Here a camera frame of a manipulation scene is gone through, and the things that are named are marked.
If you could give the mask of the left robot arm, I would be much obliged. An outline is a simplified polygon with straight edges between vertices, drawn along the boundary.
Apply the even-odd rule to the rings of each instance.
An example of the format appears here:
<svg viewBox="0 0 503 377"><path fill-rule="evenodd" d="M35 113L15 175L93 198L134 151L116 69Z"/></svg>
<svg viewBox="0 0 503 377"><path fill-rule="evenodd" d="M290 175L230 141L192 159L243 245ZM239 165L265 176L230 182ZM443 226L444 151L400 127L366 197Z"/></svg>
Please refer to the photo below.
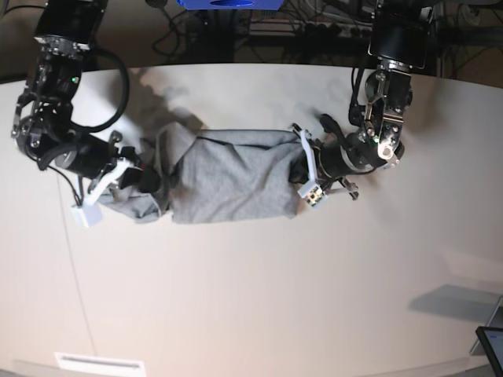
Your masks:
<svg viewBox="0 0 503 377"><path fill-rule="evenodd" d="M413 99L411 70L426 63L431 4L426 1L378 1L372 14L368 55L378 60L365 77L358 68L352 86L348 120L355 131L345 134L330 115L319 115L330 142L315 141L294 125L303 147L292 165L290 182L299 185L299 196L316 207L340 191L358 199L358 186L350 176L363 176L395 167L403 157L401 141L405 111Z"/></svg>

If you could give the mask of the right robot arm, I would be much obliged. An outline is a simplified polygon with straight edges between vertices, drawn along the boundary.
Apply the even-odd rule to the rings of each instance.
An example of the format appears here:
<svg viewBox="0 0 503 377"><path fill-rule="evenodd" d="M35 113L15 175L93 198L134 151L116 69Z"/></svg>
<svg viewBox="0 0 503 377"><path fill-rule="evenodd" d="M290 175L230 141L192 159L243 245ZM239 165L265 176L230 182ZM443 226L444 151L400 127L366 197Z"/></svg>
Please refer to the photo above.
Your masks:
<svg viewBox="0 0 503 377"><path fill-rule="evenodd" d="M123 135L112 131L108 140L97 134L108 130L124 114L130 98L125 64L97 46L106 1L48 1L35 29L40 54L32 77L17 99L11 136L22 154L40 171L76 176L70 186L76 222L85 227L102 219L105 205L138 222L160 218L156 194L162 188L159 172L132 146L121 146ZM103 57L116 63L122 81L115 113L90 126L72 118L72 100L88 60Z"/></svg>

